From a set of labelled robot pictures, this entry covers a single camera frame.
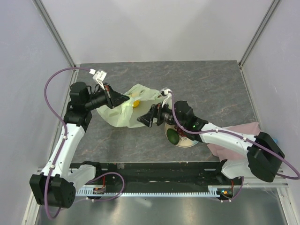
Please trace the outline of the orange fruit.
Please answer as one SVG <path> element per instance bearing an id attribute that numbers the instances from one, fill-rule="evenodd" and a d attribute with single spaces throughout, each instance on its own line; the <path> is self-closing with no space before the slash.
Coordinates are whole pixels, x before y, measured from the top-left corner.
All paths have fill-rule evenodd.
<path id="1" fill-rule="evenodd" d="M 136 107 L 138 107 L 138 106 L 139 106 L 139 104 L 140 104 L 140 101 L 139 101 L 139 100 L 137 100 L 137 101 L 134 101 L 134 102 L 133 102 L 133 108 L 136 108 Z"/>

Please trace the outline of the green avocado print plastic bag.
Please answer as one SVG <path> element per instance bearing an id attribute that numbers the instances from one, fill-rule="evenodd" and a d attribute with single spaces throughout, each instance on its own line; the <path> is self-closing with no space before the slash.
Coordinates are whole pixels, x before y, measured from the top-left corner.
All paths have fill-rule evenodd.
<path id="1" fill-rule="evenodd" d="M 134 85 L 125 93 L 130 99 L 125 103 L 110 109 L 104 105 L 97 109 L 103 120 L 113 127 L 139 128 L 144 125 L 137 121 L 137 118 L 146 114 L 152 105 L 163 101 L 163 97 L 158 90 L 150 89 L 141 84 Z M 140 101 L 138 107 L 133 108 L 134 101 Z"/>

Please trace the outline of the green avocado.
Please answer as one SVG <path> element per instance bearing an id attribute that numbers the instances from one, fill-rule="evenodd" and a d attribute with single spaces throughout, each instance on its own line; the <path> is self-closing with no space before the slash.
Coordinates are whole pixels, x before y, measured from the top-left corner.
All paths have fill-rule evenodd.
<path id="1" fill-rule="evenodd" d="M 180 137 L 177 131 L 171 128 L 167 130 L 167 139 L 173 145 L 177 145 L 180 141 Z"/>

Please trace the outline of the red grape bunch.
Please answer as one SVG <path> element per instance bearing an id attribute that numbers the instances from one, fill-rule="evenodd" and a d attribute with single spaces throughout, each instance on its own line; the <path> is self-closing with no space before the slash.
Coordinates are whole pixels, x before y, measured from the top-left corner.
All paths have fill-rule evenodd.
<path id="1" fill-rule="evenodd" d="M 179 136 L 186 137 L 185 132 L 178 126 L 174 127 Z"/>

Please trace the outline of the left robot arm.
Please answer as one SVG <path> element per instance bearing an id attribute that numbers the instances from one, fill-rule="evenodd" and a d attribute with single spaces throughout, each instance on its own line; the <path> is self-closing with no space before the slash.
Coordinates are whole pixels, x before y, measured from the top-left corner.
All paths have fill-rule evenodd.
<path id="1" fill-rule="evenodd" d="M 41 173 L 30 178 L 30 187 L 39 205 L 67 209 L 82 186 L 102 181 L 100 163 L 84 161 L 70 172 L 71 162 L 92 119 L 92 110 L 102 106 L 113 109 L 129 100 L 128 96 L 114 91 L 107 83 L 103 87 L 96 85 L 96 90 L 90 93 L 86 83 L 75 82 L 70 86 L 69 96 L 57 145 Z"/>

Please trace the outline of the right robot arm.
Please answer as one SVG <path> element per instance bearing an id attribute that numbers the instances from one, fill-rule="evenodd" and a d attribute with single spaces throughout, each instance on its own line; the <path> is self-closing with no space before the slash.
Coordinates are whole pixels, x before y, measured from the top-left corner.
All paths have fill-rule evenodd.
<path id="1" fill-rule="evenodd" d="M 162 103 L 152 105 L 137 121 L 152 127 L 154 119 L 157 125 L 175 126 L 192 141 L 214 144 L 240 155 L 240 159 L 226 156 L 221 160 L 221 168 L 214 177 L 222 185 L 231 179 L 252 175 L 272 182 L 282 164 L 280 158 L 284 158 L 284 153 L 269 134 L 247 135 L 218 127 L 196 117 L 186 101 L 175 102 L 174 110 Z"/>

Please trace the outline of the cream ceramic plate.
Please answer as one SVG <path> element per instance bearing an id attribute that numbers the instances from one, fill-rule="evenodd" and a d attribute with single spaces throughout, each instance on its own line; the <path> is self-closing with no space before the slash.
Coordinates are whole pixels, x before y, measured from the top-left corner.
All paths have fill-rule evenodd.
<path id="1" fill-rule="evenodd" d="M 175 126 L 174 125 L 168 125 L 165 123 L 165 126 L 164 126 L 164 132 L 165 132 L 165 136 L 167 137 L 167 130 L 169 128 L 175 130 L 174 128 Z M 180 137 L 180 141 L 179 143 L 176 145 L 177 147 L 180 147 L 180 148 L 190 148 L 190 147 L 193 147 L 195 145 L 198 144 L 198 141 L 193 141 L 193 140 L 190 140 L 188 139 L 187 137 L 182 137 L 182 136 L 179 136 Z"/>

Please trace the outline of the pink cloth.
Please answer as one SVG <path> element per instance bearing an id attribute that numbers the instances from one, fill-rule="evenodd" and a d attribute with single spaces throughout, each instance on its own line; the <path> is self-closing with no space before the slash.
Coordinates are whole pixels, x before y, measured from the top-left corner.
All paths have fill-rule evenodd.
<path id="1" fill-rule="evenodd" d="M 251 122 L 251 123 L 240 124 L 231 127 L 224 127 L 224 129 L 228 129 L 230 131 L 243 133 L 247 135 L 258 135 L 261 131 L 259 128 L 259 122 Z M 214 156 L 219 158 L 220 161 L 224 159 L 236 161 L 244 158 L 243 155 L 216 144 L 209 143 L 207 144 L 207 147 L 209 148 L 209 150 Z"/>

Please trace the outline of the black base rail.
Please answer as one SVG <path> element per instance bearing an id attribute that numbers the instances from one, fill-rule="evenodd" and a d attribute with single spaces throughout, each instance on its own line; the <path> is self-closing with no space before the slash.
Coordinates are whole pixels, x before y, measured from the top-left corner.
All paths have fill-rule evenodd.
<path id="1" fill-rule="evenodd" d="M 152 162 L 152 163 L 99 163 L 84 161 L 72 163 L 71 170 L 81 165 L 96 167 L 96 176 L 103 173 L 119 173 L 125 183 L 146 183 L 150 181 L 173 181 L 177 183 L 194 183 L 199 186 L 239 185 L 241 179 L 229 179 L 221 174 L 218 162 Z"/>

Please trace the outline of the aluminium frame post left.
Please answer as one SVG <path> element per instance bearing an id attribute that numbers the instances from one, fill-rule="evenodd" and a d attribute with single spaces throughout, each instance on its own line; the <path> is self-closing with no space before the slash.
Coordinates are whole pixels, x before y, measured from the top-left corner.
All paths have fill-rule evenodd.
<path id="1" fill-rule="evenodd" d="M 66 61 L 70 66 L 76 66 L 74 60 L 71 57 L 64 41 L 62 40 L 57 28 L 55 27 L 46 7 L 43 4 L 42 0 L 33 0 L 35 7 L 37 8 L 39 14 L 41 15 L 42 19 L 44 20 L 46 26 L 48 27 L 52 37 L 54 38 L 56 44 L 58 45 L 59 49 L 61 50 L 62 54 L 64 55 Z"/>

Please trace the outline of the aluminium frame post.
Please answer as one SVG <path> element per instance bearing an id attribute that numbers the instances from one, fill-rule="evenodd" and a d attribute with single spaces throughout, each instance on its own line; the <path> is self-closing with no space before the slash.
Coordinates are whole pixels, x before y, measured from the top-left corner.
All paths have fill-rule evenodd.
<path id="1" fill-rule="evenodd" d="M 243 53 L 240 61 L 238 62 L 240 70 L 242 70 L 243 66 L 245 65 L 247 59 L 249 58 L 251 52 L 253 51 L 255 45 L 259 41 L 260 37 L 262 36 L 264 30 L 266 29 L 267 25 L 271 21 L 272 16 L 274 15 L 276 9 L 280 5 L 281 0 L 272 0 L 270 6 L 268 7 L 265 15 L 263 16 L 258 28 L 256 29 L 253 37 L 251 38 L 245 52 Z"/>
<path id="2" fill-rule="evenodd" d="M 66 61 L 70 66 L 76 66 L 74 60 L 71 57 L 64 41 L 62 40 L 57 28 L 55 27 L 46 7 L 43 4 L 42 0 L 33 0 L 35 7 L 37 8 L 39 14 L 41 15 L 42 19 L 44 20 L 46 26 L 48 27 L 52 37 L 54 38 L 56 44 L 58 45 L 59 49 L 61 50 L 62 54 L 64 55 Z"/>

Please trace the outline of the aluminium frame post right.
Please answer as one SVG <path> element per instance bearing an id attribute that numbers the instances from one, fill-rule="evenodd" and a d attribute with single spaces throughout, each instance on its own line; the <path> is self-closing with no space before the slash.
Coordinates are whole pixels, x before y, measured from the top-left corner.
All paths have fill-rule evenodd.
<path id="1" fill-rule="evenodd" d="M 276 9 L 280 5 L 281 0 L 272 0 L 270 6 L 268 7 L 265 15 L 263 16 L 258 28 L 256 29 L 253 37 L 251 38 L 245 52 L 243 53 L 240 61 L 238 62 L 240 70 L 242 70 L 243 66 L 245 65 L 247 59 L 249 58 L 251 52 L 253 51 L 255 45 L 259 41 L 260 37 L 262 36 L 264 30 L 266 29 L 267 25 L 271 21 L 272 16 L 274 15 Z"/>

